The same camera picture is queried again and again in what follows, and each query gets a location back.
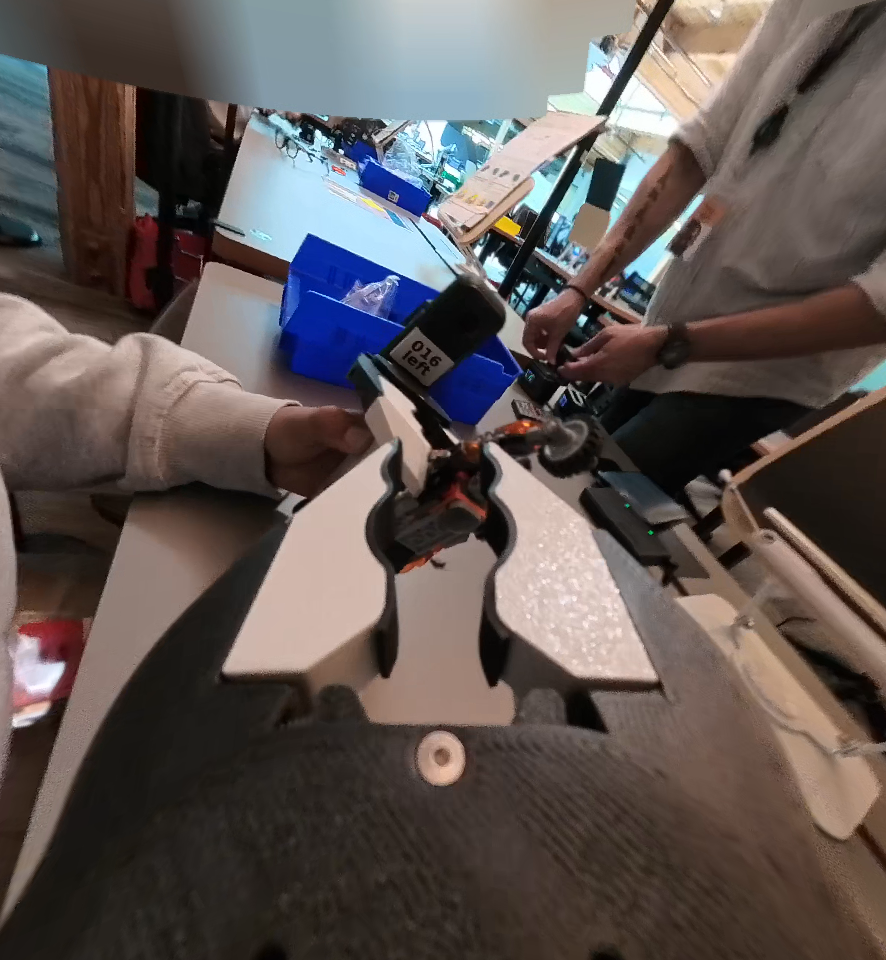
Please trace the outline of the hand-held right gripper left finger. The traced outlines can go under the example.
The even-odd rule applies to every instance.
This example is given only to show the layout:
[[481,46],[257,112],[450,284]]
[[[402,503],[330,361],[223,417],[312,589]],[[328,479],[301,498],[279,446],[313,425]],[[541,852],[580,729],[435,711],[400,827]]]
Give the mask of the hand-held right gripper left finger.
[[401,489],[401,442],[375,449],[297,511],[221,674],[280,682],[308,702],[364,690],[399,655],[396,572],[388,557]]

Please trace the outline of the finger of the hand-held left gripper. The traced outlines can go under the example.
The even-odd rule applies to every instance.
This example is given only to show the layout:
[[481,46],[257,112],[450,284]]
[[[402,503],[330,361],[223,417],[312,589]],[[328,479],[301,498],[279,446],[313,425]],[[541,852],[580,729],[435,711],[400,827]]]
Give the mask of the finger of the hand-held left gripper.
[[413,497],[420,496],[433,447],[416,419],[413,402],[400,391],[384,391],[367,407],[366,425],[379,446],[400,443],[403,486]]

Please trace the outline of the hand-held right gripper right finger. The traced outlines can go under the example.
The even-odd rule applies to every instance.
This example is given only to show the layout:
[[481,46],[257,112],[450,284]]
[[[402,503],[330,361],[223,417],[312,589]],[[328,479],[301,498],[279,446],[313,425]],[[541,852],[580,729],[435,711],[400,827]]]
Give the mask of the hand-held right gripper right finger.
[[594,528],[508,453],[485,444],[482,538],[495,562],[483,587],[478,654],[489,687],[521,701],[657,690],[660,680]]

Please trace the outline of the lego motorcycle model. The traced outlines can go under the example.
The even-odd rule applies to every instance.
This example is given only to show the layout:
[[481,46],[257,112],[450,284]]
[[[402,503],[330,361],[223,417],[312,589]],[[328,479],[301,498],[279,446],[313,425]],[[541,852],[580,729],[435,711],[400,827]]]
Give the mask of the lego motorcycle model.
[[538,461],[549,475],[569,478],[594,468],[603,444],[601,426],[587,414],[564,419],[538,415],[435,450],[424,491],[397,496],[389,550],[395,571],[404,574],[434,563],[439,553],[482,531],[489,512],[481,475],[486,445],[496,446],[528,471]]

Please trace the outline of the person's left forearm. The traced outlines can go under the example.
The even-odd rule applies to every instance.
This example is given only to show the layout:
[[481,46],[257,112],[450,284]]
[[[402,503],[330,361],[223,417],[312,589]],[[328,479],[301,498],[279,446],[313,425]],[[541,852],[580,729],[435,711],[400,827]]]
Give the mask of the person's left forearm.
[[267,431],[293,406],[157,335],[108,344],[0,294],[0,498],[106,483],[274,498]]

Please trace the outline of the person's left hand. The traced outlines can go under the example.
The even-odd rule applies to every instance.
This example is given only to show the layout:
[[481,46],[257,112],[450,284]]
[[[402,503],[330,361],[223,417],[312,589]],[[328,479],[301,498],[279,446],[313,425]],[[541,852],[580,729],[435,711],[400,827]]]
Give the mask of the person's left hand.
[[282,406],[264,436],[267,480],[278,491],[314,497],[373,442],[363,414],[336,406]]

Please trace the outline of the black charger box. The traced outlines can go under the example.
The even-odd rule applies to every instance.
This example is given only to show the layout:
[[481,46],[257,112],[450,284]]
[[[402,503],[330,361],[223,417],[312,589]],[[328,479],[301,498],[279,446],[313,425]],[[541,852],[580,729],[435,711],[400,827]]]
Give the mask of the black charger box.
[[664,528],[649,526],[596,478],[581,492],[579,504],[597,529],[613,537],[641,566],[661,570],[665,582],[708,577],[698,558],[677,537],[678,530],[689,530],[691,521]]

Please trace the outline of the clear plastic bag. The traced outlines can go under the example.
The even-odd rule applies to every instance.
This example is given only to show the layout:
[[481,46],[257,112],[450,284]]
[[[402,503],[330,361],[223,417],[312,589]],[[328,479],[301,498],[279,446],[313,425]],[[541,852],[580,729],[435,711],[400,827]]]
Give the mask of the clear plastic bag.
[[394,307],[401,279],[389,274],[382,280],[363,282],[357,279],[343,296],[341,304],[370,316],[388,320]]

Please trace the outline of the blue plastic bin white tag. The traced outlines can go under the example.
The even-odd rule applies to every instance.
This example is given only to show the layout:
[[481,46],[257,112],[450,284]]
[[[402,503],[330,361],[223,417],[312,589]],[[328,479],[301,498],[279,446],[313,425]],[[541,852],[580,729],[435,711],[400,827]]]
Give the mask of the blue plastic bin white tag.
[[431,195],[420,182],[412,183],[373,158],[364,159],[358,175],[363,190],[416,218],[422,218],[429,207]]
[[[376,354],[402,330],[399,323],[377,318],[327,295],[297,294],[286,286],[281,307],[279,349],[296,375],[348,387],[359,354]],[[521,375],[521,367],[498,337],[447,373],[429,395],[454,421],[475,426]]]

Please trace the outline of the long black pole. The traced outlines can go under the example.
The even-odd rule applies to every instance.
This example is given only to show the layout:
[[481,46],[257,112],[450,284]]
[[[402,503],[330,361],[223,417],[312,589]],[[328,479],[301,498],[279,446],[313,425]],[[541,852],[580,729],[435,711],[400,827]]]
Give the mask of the long black pole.
[[629,80],[634,77],[645,54],[649,50],[656,34],[663,26],[665,18],[672,9],[674,1],[658,1],[654,4],[651,13],[641,27],[639,35],[634,41],[629,53],[626,55],[623,65],[619,69],[616,78],[604,97],[600,107],[596,111],[596,118],[602,122],[601,126],[594,127],[590,133],[586,134],[577,142],[569,155],[560,175],[557,177],[549,198],[545,202],[533,226],[523,238],[519,251],[514,257],[508,268],[504,279],[500,283],[497,293],[506,301],[510,299],[513,289],[521,279],[521,275],[526,268],[529,259],[532,257],[537,246],[549,227],[552,216],[559,208],[560,203],[565,198],[569,187],[571,186],[576,174],[578,173],[584,156],[593,148],[596,139],[599,137],[599,130],[603,129],[609,120],[612,112],[618,104],[618,101],[629,84]]

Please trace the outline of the white metal stand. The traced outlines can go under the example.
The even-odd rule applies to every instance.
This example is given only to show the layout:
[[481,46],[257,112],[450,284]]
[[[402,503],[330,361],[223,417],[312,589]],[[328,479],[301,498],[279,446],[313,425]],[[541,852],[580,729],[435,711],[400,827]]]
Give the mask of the white metal stand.
[[[722,514],[722,497],[719,506]],[[797,607],[800,616],[787,623],[815,631],[827,646],[818,653],[840,654],[844,667],[872,683],[884,707],[886,640],[778,534],[764,529],[745,544],[724,517],[723,524],[760,567],[759,587],[738,589],[715,558],[710,569],[720,584],[705,599],[680,599],[679,606],[709,633],[762,710],[814,825],[837,842],[866,830],[886,847],[886,742],[872,741],[804,663],[772,604]]]

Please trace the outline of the black wristwatch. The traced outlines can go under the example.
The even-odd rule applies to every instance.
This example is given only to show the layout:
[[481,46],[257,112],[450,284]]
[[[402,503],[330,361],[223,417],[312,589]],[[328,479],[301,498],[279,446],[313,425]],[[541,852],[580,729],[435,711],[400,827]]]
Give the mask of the black wristwatch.
[[666,371],[676,371],[689,363],[691,356],[689,325],[685,322],[668,324],[665,339],[657,352],[657,363]]

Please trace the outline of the red plastic wrapper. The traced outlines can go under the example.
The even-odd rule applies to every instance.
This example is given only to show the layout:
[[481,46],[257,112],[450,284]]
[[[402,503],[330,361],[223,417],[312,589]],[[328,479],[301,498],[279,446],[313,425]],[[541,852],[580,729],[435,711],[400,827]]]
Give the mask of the red plastic wrapper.
[[86,649],[91,618],[21,618],[9,641],[12,730],[26,729],[65,702]]

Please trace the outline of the red bag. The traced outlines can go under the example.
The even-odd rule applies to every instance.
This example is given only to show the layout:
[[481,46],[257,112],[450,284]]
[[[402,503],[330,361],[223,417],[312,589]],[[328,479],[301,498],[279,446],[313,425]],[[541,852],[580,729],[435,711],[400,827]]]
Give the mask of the red bag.
[[[209,259],[211,241],[191,229],[176,228],[173,233],[171,269],[173,291],[177,295],[197,281]],[[143,313],[156,311],[154,282],[158,267],[159,224],[149,214],[137,216],[128,246],[126,299]]]

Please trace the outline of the wooden pillar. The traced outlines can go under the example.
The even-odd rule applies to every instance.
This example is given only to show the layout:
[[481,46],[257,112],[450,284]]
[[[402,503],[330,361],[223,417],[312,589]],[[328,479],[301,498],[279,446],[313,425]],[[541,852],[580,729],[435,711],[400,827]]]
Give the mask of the wooden pillar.
[[56,68],[48,86],[65,272],[122,298],[135,220],[136,90]]

